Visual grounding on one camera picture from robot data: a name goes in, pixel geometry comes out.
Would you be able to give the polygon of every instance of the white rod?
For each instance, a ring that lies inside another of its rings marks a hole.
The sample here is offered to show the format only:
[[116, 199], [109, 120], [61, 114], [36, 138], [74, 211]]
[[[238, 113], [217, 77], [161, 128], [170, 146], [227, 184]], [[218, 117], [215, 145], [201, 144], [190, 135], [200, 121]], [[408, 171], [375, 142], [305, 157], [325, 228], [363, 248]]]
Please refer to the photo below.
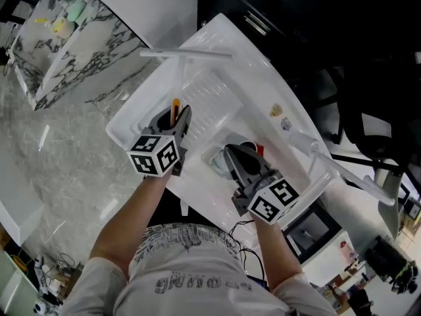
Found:
[[374, 180], [372, 180], [372, 179], [371, 179], [371, 177], [370, 177], [368, 174], [364, 176], [363, 180], [364, 180], [367, 184], [371, 185], [371, 187], [381, 188], [380, 186], [378, 186], [378, 185], [374, 182]]
[[44, 132], [42, 134], [41, 140], [39, 141], [38, 151], [41, 151], [41, 149], [42, 149], [42, 147], [44, 145], [45, 139], [46, 139], [46, 137], [48, 135], [48, 131], [50, 131], [50, 126], [47, 124], [45, 126], [45, 128], [44, 128]]
[[335, 170], [338, 170], [340, 174], [342, 174], [345, 178], [350, 180], [351, 182], [355, 183], [358, 187], [361, 187], [365, 192], [368, 192], [372, 196], [374, 196], [377, 200], [381, 201], [382, 203], [393, 206], [395, 204], [395, 200], [390, 198], [390, 196], [377, 184], [377, 188], [373, 187], [371, 184], [368, 184], [357, 177], [352, 172], [349, 172], [345, 167], [342, 167], [340, 164], [336, 163], [334, 160], [326, 157], [323, 153], [317, 152], [317, 156], [329, 166], [333, 167]]
[[173, 117], [173, 100], [176, 98], [181, 98], [181, 91], [183, 88], [183, 78], [184, 78], [184, 67], [186, 65], [186, 57], [180, 56], [178, 57], [176, 72], [174, 73], [174, 81], [173, 85], [168, 92], [170, 96], [170, 106], [171, 106], [171, 116], [170, 116], [170, 125], [172, 125], [172, 117]]
[[307, 172], [308, 176], [311, 175], [311, 172], [313, 172], [314, 166], [316, 165], [317, 162], [317, 156], [314, 156], [313, 159], [311, 160], [311, 165], [309, 168], [309, 171]]
[[197, 51], [188, 49], [142, 49], [140, 51], [142, 57], [192, 57], [194, 59], [217, 60], [232, 62], [231, 54], [214, 53], [213, 51]]

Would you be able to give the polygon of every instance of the marble floor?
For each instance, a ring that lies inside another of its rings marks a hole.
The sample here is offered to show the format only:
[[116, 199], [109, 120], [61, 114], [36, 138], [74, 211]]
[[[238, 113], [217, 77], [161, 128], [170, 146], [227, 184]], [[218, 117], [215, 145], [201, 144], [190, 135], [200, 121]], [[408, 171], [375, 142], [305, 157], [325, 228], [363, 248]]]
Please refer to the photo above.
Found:
[[[151, 61], [110, 99], [33, 111], [12, 70], [0, 74], [0, 132], [14, 162], [45, 203], [24, 248], [85, 262], [102, 226], [141, 182], [126, 153], [105, 132], [124, 101], [156, 69]], [[46, 126], [49, 132], [40, 147]]]

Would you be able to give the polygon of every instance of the white plastic tray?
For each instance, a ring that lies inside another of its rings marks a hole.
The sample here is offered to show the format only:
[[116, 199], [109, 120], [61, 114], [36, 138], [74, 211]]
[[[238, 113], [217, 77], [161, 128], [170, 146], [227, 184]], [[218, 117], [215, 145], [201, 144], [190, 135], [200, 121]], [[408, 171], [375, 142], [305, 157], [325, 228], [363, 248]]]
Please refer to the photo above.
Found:
[[[205, 112], [203, 104], [190, 103], [193, 116], [196, 116], [192, 123], [199, 123], [204, 118], [203, 122], [209, 125], [198, 137], [184, 143], [191, 148], [189, 159], [181, 177], [171, 177], [168, 189], [224, 230], [231, 229], [237, 221], [250, 219], [248, 214], [240, 218], [231, 202], [237, 188], [235, 182], [217, 176], [201, 158], [206, 149], [220, 144], [224, 139], [223, 129], [227, 128], [263, 145], [264, 156], [272, 167], [279, 169], [304, 194], [294, 209], [280, 219], [281, 226], [286, 226], [326, 189], [332, 176], [320, 161], [316, 162], [310, 176], [307, 175], [311, 160], [288, 144], [289, 131], [283, 129], [283, 120], [287, 118], [295, 130], [319, 140], [320, 149], [329, 155], [316, 127], [285, 80], [223, 14], [216, 16], [181, 47], [231, 53], [234, 62], [187, 60], [184, 74], [187, 82], [182, 94], [186, 88], [189, 92], [201, 90], [201, 96], [204, 90], [210, 90], [214, 104], [207, 103], [211, 111]], [[127, 148], [152, 116], [170, 104], [167, 97], [176, 65], [177, 59], [167, 59], [109, 122], [107, 133], [118, 145]], [[270, 117], [275, 103], [281, 105], [283, 113]], [[248, 247], [257, 246], [253, 224], [238, 226], [234, 236]]]

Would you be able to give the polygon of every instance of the person's arm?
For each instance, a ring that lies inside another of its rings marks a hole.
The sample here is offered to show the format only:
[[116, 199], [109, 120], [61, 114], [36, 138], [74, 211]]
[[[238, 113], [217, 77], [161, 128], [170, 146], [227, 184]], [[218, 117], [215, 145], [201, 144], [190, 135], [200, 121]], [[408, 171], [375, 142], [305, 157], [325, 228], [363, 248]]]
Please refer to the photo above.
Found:
[[273, 291], [283, 281], [303, 271], [279, 225], [267, 224], [258, 217], [254, 218], [264, 270], [268, 277], [269, 289]]
[[90, 259], [102, 257], [117, 265], [128, 278], [128, 267], [171, 176], [147, 177], [104, 226], [92, 248]]
[[303, 315], [334, 316], [331, 305], [309, 284], [278, 224], [255, 218], [257, 237], [271, 293]]

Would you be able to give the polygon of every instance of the black cabinet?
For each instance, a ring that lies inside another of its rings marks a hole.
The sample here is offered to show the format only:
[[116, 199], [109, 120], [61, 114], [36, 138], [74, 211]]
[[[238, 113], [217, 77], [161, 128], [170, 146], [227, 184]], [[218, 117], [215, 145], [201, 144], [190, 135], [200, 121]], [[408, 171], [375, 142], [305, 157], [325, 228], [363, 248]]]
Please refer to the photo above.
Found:
[[295, 78], [421, 50], [418, 10], [418, 0], [199, 0], [198, 27], [225, 14], [284, 78]]
[[317, 199], [283, 231], [291, 251], [301, 264], [328, 244], [342, 227], [322, 208]]
[[314, 40], [317, 35], [283, 0], [199, 0], [198, 27], [219, 13], [225, 14], [284, 78], [302, 76], [326, 64], [326, 50]]

